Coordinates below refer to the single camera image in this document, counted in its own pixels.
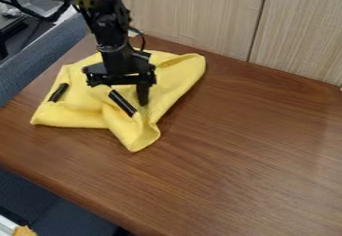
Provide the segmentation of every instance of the wooden table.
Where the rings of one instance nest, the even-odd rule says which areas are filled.
[[[143,236],[342,235],[342,96],[337,87],[206,56],[205,77],[162,119],[162,138],[130,154],[107,130],[34,127],[61,64],[0,110],[0,163]]]

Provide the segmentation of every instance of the microfiber cloth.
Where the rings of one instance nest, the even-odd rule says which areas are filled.
[[[150,89],[149,104],[141,107],[134,85],[91,88],[82,68],[102,62],[96,53],[72,65],[64,65],[52,89],[31,119],[33,125],[73,128],[107,128],[131,152],[154,143],[161,135],[157,122],[204,74],[205,58],[198,54],[151,53],[156,66],[157,85]],[[58,102],[49,102],[60,84],[69,84]],[[129,117],[108,95],[115,89],[137,112]]]

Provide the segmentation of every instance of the yellow towel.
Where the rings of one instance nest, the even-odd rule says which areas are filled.
[[[37,236],[33,231],[27,226],[19,226],[15,228],[12,236]]]
[[[180,56],[159,51],[148,52],[152,53],[150,63],[156,65],[157,75],[157,85],[150,90],[148,106],[139,106],[135,86],[112,87],[137,109],[132,118],[108,97],[111,87],[87,86],[82,68],[101,62],[101,54],[97,53],[62,67],[51,91],[33,115],[31,124],[108,128],[131,152],[149,146],[160,137],[156,125],[158,120],[204,74],[205,59],[197,54]],[[69,89],[59,102],[48,102],[62,83],[68,83]]]

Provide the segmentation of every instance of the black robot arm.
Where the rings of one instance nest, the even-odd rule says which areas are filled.
[[[69,5],[73,5],[95,35],[97,48],[103,57],[103,63],[83,69],[88,85],[136,85],[140,105],[147,105],[149,89],[156,84],[155,67],[149,63],[149,53],[135,50],[129,43],[130,11],[122,0],[59,1],[64,4],[49,18],[32,14],[32,11],[21,7],[16,0],[11,0],[11,3],[24,13],[48,21],[57,20]],[[134,108],[116,91],[109,96],[130,116],[134,114]]]

